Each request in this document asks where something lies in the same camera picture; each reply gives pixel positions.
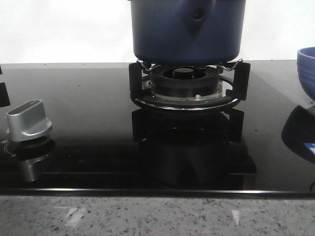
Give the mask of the blue bowl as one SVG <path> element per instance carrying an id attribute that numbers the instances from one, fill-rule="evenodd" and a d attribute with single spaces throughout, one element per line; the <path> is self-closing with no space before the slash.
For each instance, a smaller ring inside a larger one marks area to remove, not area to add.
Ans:
<path id="1" fill-rule="evenodd" d="M 299 49 L 297 52 L 297 71 L 304 92 L 315 100 L 315 47 Z"/>

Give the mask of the blue cooking pot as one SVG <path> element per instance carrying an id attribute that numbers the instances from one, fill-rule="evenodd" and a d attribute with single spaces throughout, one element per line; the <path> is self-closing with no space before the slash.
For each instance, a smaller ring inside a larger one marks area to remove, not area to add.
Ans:
<path id="1" fill-rule="evenodd" d="M 202 66 L 238 57 L 244 0 L 132 0 L 133 51 L 149 63 Z"/>

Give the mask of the black pot support grate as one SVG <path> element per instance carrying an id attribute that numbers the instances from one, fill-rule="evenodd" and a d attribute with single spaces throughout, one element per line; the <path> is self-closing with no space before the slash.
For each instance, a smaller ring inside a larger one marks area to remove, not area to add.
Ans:
<path id="1" fill-rule="evenodd" d="M 152 90 L 150 72 L 160 64 L 151 65 L 138 60 L 128 66 L 130 98 L 139 107 L 158 111 L 202 112 L 235 107 L 247 98 L 251 65 L 238 60 L 212 67 L 219 72 L 219 88 L 210 95 L 173 97 Z M 205 66 L 190 66 L 201 69 Z"/>

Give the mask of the black glass stove top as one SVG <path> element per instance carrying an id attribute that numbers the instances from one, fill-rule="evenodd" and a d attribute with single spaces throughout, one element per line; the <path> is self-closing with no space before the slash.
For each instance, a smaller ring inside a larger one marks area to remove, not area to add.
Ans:
<path id="1" fill-rule="evenodd" d="M 134 105 L 127 64 L 2 66 L 0 192 L 314 198 L 315 118 L 294 60 L 251 62 L 248 95 L 210 114 Z M 10 139 L 6 113 L 42 100 L 49 134 Z"/>

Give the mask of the silver stove knob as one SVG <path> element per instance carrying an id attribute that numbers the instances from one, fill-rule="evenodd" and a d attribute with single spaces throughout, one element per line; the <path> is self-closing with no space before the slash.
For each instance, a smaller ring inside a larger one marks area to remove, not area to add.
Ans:
<path id="1" fill-rule="evenodd" d="M 10 139 L 23 142 L 43 137 L 52 130 L 43 101 L 31 100 L 6 113 Z"/>

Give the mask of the black left burner grate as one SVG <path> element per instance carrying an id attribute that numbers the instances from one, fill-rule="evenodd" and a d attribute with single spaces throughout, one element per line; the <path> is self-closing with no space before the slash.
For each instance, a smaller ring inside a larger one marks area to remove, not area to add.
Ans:
<path id="1" fill-rule="evenodd" d="M 10 99 L 8 96 L 5 82 L 0 83 L 0 107 L 10 106 Z"/>

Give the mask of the blue white stove label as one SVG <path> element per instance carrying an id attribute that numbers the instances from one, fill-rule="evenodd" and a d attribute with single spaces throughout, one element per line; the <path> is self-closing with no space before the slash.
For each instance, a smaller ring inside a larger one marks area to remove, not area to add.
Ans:
<path id="1" fill-rule="evenodd" d="M 312 153 L 312 155 L 315 155 L 315 143 L 304 143 L 304 146 Z"/>

